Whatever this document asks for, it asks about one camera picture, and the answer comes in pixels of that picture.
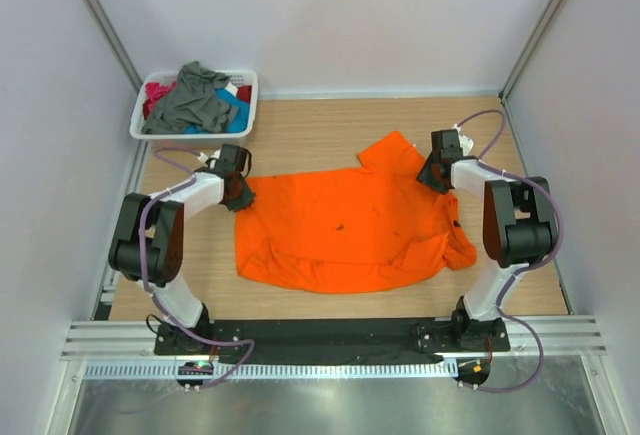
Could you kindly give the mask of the orange t shirt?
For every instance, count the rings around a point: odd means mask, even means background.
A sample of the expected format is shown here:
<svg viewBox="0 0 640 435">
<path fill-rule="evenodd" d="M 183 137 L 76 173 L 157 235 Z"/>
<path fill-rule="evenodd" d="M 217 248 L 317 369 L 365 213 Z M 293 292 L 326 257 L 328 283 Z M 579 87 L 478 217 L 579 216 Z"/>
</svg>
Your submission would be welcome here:
<svg viewBox="0 0 640 435">
<path fill-rule="evenodd" d="M 477 262 L 453 193 L 416 177 L 426 162 L 393 131 L 356 167 L 253 177 L 235 221 L 238 274 L 321 294 L 392 290 Z"/>
</svg>

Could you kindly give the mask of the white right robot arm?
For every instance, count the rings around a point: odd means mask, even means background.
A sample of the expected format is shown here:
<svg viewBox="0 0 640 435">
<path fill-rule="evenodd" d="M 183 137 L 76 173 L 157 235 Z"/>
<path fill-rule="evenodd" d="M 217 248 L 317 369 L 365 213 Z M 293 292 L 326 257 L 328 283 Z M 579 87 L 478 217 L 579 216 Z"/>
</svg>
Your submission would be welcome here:
<svg viewBox="0 0 640 435">
<path fill-rule="evenodd" d="M 464 190 L 483 202 L 482 242 L 488 262 L 459 299 L 445 329 L 455 346 L 472 351 L 501 335 L 502 306 L 519 279 L 558 248 L 557 207 L 546 179 L 522 178 L 466 155 L 455 128 L 431 134 L 431 153 L 417 181 L 441 195 Z"/>
</svg>

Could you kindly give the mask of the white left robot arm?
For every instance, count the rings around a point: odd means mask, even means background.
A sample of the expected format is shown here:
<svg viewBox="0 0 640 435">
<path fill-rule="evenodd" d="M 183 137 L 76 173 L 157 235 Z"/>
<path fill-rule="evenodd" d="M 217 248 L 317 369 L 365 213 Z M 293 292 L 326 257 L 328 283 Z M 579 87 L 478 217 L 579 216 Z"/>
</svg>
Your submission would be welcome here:
<svg viewBox="0 0 640 435">
<path fill-rule="evenodd" d="M 252 205 L 255 193 L 247 177 L 253 155 L 241 146 L 224 144 L 213 154 L 195 150 L 201 166 L 195 170 L 175 163 L 187 178 L 153 194 L 129 193 L 121 204 L 108 263 L 139 285 L 177 333 L 178 344 L 199 355 L 213 340 L 208 309 L 189 288 L 181 273 L 186 222 L 216 205 L 231 212 Z"/>
</svg>

